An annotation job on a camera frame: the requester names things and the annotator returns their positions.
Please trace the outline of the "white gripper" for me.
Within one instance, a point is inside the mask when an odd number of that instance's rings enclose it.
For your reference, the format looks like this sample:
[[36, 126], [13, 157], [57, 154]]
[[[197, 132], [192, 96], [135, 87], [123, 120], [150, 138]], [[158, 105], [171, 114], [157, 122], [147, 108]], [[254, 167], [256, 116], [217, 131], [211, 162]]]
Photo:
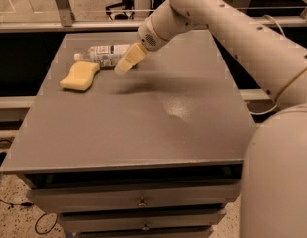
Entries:
[[165, 17], [146, 17], [138, 27], [138, 39], [141, 43], [133, 43], [127, 48], [114, 71], [118, 75], [124, 75], [145, 58], [147, 50], [154, 52], [165, 46], [169, 42], [168, 26]]

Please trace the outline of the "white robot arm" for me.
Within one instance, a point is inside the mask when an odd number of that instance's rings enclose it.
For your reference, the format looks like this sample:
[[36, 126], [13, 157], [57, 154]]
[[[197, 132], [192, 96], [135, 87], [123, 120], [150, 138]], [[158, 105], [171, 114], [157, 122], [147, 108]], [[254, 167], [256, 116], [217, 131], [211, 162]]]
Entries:
[[208, 27], [280, 109], [246, 149], [240, 237], [307, 238], [307, 49], [224, 0], [166, 0], [140, 24], [116, 73], [197, 24]]

